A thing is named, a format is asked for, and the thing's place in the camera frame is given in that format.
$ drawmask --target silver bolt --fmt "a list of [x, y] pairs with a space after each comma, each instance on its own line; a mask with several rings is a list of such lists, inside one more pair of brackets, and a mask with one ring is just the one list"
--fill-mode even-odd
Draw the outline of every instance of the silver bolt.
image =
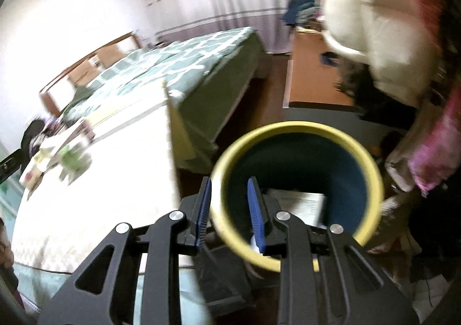
[[125, 222], [122, 222], [115, 227], [115, 231], [119, 234], [125, 234], [128, 230], [130, 230], [130, 225], [126, 224]]
[[173, 211], [170, 213], [170, 219], [173, 221], [178, 221], [184, 217], [184, 214], [181, 211]]
[[342, 232], [344, 231], [344, 227], [338, 224], [333, 224], [330, 226], [330, 231], [333, 234], [342, 234]]
[[282, 211], [278, 212], [275, 217], [277, 217], [277, 220], [286, 221], [290, 219], [290, 214], [288, 212]]

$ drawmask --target desk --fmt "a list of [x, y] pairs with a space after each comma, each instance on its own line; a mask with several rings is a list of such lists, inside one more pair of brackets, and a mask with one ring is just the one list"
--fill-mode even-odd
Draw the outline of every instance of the desk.
[[294, 34], [285, 86], [285, 108], [354, 110], [353, 100], [334, 87], [339, 80], [338, 70], [320, 62], [319, 54], [327, 50], [321, 33]]

